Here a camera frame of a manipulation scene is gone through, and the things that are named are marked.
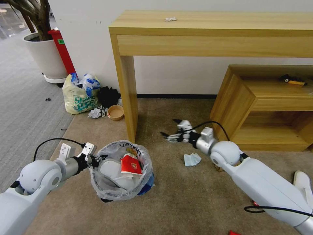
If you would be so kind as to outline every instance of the red trash can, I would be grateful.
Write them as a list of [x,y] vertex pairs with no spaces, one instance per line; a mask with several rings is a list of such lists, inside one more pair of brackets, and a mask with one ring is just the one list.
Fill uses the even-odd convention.
[[62,35],[59,30],[50,30],[48,33],[52,36],[54,43],[59,51],[59,54],[62,58],[63,64],[66,68],[68,74],[74,73],[75,69],[71,60],[71,57],[68,54],[65,43],[63,41]]

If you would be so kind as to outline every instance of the potted plant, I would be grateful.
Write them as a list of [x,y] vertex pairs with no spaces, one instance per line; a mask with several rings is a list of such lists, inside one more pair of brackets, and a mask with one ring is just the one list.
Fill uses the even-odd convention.
[[6,0],[19,10],[23,16],[29,17],[37,29],[24,37],[27,48],[38,64],[47,82],[63,83],[67,71],[56,45],[48,33],[50,27],[50,5],[48,0]]

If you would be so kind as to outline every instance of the white wall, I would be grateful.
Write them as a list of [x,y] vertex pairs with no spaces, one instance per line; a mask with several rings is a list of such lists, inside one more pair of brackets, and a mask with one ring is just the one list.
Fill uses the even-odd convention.
[[[126,9],[313,11],[312,0],[49,2],[78,75],[95,74],[102,86],[114,88],[118,88],[118,81],[108,26]],[[217,94],[228,64],[313,64],[313,59],[138,56],[135,57],[137,93]]]

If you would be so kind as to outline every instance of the red object on floor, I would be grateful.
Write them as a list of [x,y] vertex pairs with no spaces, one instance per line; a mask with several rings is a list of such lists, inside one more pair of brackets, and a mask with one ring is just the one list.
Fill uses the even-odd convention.
[[59,30],[50,30],[48,31],[48,34],[51,34],[54,43],[59,51],[59,54],[61,56],[61,59],[63,61],[63,64],[66,68],[66,71],[68,74],[70,73],[74,73],[75,72],[75,68],[73,66],[71,57],[68,54],[68,51],[66,49],[65,43],[63,41],[62,35],[60,33]]
[[255,201],[252,201],[254,206],[259,206]]
[[229,231],[229,235],[241,235],[241,234],[239,234],[239,233],[234,233],[233,231]]

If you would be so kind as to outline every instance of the plastic bag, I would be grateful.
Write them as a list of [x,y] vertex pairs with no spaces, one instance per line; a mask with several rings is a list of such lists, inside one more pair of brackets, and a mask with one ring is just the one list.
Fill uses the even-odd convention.
[[148,150],[144,146],[133,144],[128,140],[120,140],[108,144],[102,148],[95,155],[95,157],[96,159],[101,159],[102,155],[108,155],[105,159],[112,158],[120,161],[124,154],[128,152],[135,154],[138,157],[142,167],[142,175],[137,186],[128,191],[123,188],[118,188],[116,185],[114,185],[114,183],[101,174],[100,171],[98,171],[99,168],[90,167],[89,171],[91,176],[91,184],[100,198],[113,201],[132,199],[139,193],[142,194],[142,189],[144,186],[146,186],[148,181],[154,179],[152,162]]
[[93,90],[97,90],[101,87],[99,81],[89,73],[84,74],[84,77],[81,79],[80,83],[85,89],[88,97],[92,97]]
[[62,91],[65,110],[70,114],[78,114],[96,108],[99,89],[92,90],[91,97],[89,97],[85,89],[77,87],[76,83],[79,83],[79,80],[75,73],[69,74],[64,82]]

